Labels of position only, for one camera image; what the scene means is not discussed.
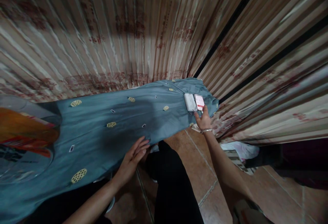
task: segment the black pants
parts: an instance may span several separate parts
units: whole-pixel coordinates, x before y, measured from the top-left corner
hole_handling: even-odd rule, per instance
[[[160,151],[149,154],[146,159],[149,176],[158,182],[155,224],[204,223],[178,153],[164,141],[158,146]]]
[[[149,176],[158,182],[155,224],[204,223],[178,153],[164,141],[159,142],[159,149],[159,152],[149,154],[146,160]],[[46,200],[26,223],[62,223],[107,182],[105,179],[91,183]],[[111,223],[104,217],[106,210],[96,223]]]

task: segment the curtain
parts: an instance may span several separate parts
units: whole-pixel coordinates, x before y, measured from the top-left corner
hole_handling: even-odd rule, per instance
[[[326,16],[327,8],[328,0],[251,0],[199,78],[224,97]],[[216,137],[251,144],[326,137],[327,36],[325,28],[224,101],[212,119]]]
[[[239,2],[0,0],[0,93],[46,102],[188,77]]]

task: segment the silver bracelet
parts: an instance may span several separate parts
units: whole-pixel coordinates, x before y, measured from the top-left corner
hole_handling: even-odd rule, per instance
[[[213,130],[211,128],[204,129],[204,130],[201,130],[201,134],[204,134],[204,132],[207,132],[207,131],[213,131]]]

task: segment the brown floor tile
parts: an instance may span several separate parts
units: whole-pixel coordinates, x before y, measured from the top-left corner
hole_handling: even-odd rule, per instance
[[[301,223],[301,207],[263,168],[250,176],[240,171],[255,202],[273,223]]]
[[[305,212],[317,223],[328,223],[328,191],[305,186]]]
[[[305,224],[318,224],[317,222],[315,222],[309,215],[305,216]]]
[[[302,186],[296,183],[292,178],[282,178],[271,166],[265,166],[264,168],[276,179],[281,187],[285,189],[300,206],[302,206]]]
[[[112,223],[151,223],[137,174],[115,196],[114,207],[105,216]]]
[[[142,167],[138,167],[138,172],[143,184],[145,195],[148,200],[150,211],[154,216],[158,184],[153,182],[153,180],[148,176],[147,172]]]
[[[179,154],[189,176],[196,200],[200,203],[216,181],[216,177],[184,130],[164,141]]]
[[[208,164],[211,166],[212,170],[214,171],[211,155],[209,153],[209,149],[204,135],[193,130],[191,127],[187,128],[186,131],[191,137],[191,139],[194,141],[194,143],[196,144],[196,146],[198,147],[198,149],[200,150],[200,152],[202,153]]]
[[[215,176],[185,131],[180,131],[165,141],[179,154],[189,176],[196,200],[199,203],[216,181]],[[150,179],[142,167],[138,167],[138,171],[148,199],[149,208],[154,214],[158,185]]]
[[[216,183],[211,193],[200,206],[205,224],[232,223],[232,216],[224,199],[219,183]]]

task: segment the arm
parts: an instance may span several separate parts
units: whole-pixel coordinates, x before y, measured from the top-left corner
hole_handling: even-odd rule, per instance
[[[204,107],[201,118],[199,118],[197,112],[195,112],[195,117],[200,130],[211,128],[211,119],[207,106]],[[241,199],[252,200],[252,194],[243,183],[240,170],[227,157],[212,131],[204,132],[204,136],[211,154],[216,176],[218,177],[224,198],[232,214],[234,205]]]
[[[144,136],[126,153],[123,162],[113,179],[92,195],[77,211],[71,215],[64,224],[72,223],[94,223],[112,198],[133,176],[139,161],[149,147],[148,140]]]

